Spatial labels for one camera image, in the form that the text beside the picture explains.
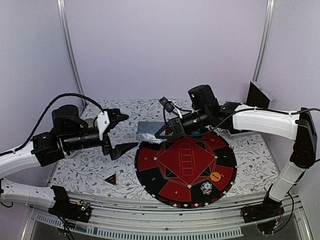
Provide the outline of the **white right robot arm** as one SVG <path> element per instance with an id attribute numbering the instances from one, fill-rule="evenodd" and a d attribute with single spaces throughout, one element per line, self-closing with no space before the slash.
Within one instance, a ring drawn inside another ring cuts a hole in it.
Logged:
<path id="1" fill-rule="evenodd" d="M 296 110 L 299 107 L 320 106 L 320 86 L 306 83 L 293 85 L 267 84 L 265 89 L 275 95 L 273 109 Z M 111 133 L 111 140 L 115 144 L 130 143 L 136 141 L 136 132 L 140 120 L 159 121 L 160 105 L 156 99 L 166 96 L 176 101 L 180 106 L 189 108 L 190 100 L 187 96 L 189 86 L 156 86 L 152 89 L 128 88 L 127 94 L 105 101 L 104 104 L 121 108 L 130 115 L 130 119 L 120 123 Z M 223 196 L 223 198 L 238 198 L 245 195 L 265 193 L 275 182 L 279 171 L 284 167 L 291 152 L 293 142 L 280 136 L 257 133 L 251 136 L 243 136 L 228 139 L 238 164 L 238 172 L 235 185 Z M 116 185 L 105 184 L 101 191 L 105 197 L 152 200 L 137 179 L 134 167 L 134 158 L 137 149 L 133 148 L 124 156 L 116 160 L 112 170 L 116 174 Z"/>

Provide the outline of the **orange big blind button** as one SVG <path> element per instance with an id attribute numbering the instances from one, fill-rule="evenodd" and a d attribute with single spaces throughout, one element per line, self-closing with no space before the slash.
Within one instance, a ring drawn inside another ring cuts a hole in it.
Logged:
<path id="1" fill-rule="evenodd" d="M 210 174 L 210 180 L 211 180 L 212 182 L 219 182 L 219 181 L 221 180 L 221 178 L 222 178 L 222 176 L 221 176 L 221 174 L 218 173 L 218 172 L 212 172 L 212 173 Z"/>

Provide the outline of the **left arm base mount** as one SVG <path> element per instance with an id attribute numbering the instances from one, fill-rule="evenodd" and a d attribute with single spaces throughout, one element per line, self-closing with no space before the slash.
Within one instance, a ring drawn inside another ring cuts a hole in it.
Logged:
<path id="1" fill-rule="evenodd" d="M 80 200 L 76 203 L 59 200 L 55 202 L 52 208 L 48 209 L 48 213 L 62 219 L 88 223 L 92 208 L 90 202 L 85 200 Z"/>

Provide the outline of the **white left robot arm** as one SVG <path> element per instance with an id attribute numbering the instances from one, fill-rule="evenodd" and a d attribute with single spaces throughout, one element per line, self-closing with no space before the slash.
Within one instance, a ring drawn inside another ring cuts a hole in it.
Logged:
<path id="1" fill-rule="evenodd" d="M 32 135 L 22 148 L 11 149 L 0 155 L 0 199 L 17 203 L 55 208 L 63 217 L 74 213 L 74 205 L 63 187 L 35 186 L 9 181 L 7 176 L 17 172 L 45 167 L 65 159 L 72 152 L 101 147 L 105 156 L 117 160 L 137 143 L 112 146 L 108 136 L 110 130 L 129 119 L 118 108 L 105 108 L 96 118 L 83 120 L 78 107 L 63 105 L 51 113 L 53 128 L 50 132 Z"/>

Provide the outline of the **white blue chip stack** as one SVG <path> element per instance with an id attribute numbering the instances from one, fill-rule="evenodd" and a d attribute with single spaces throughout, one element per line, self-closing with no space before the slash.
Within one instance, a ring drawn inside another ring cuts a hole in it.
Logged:
<path id="1" fill-rule="evenodd" d="M 212 192 L 212 189 L 213 189 L 213 185 L 209 181 L 203 182 L 200 186 L 200 190 L 204 195 L 210 195 Z"/>

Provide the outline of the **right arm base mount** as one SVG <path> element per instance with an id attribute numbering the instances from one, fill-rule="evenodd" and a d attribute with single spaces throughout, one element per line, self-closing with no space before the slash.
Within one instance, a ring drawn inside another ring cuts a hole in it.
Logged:
<path id="1" fill-rule="evenodd" d="M 240 210 L 240 215 L 245 223 L 259 222 L 272 218 L 270 221 L 264 221 L 256 225 L 258 231 L 264 235 L 271 235 L 276 231 L 284 213 L 285 211 L 281 204 L 273 205 L 271 203 L 246 205 Z"/>

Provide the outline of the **blue small blind button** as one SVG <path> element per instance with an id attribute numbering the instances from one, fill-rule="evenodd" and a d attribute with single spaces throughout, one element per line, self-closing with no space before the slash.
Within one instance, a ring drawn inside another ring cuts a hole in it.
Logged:
<path id="1" fill-rule="evenodd" d="M 192 136 L 198 136 L 201 134 L 201 131 L 200 130 L 194 130 L 190 133 Z"/>

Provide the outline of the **blue playing card deck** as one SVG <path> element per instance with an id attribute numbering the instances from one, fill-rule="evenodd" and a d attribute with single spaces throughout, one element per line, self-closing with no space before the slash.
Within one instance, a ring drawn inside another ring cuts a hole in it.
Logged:
<path id="1" fill-rule="evenodd" d="M 136 139 L 140 142 L 148 142 L 152 144 L 160 144 L 164 140 L 155 137 L 165 125 L 162 121 L 139 121 L 137 125 Z"/>

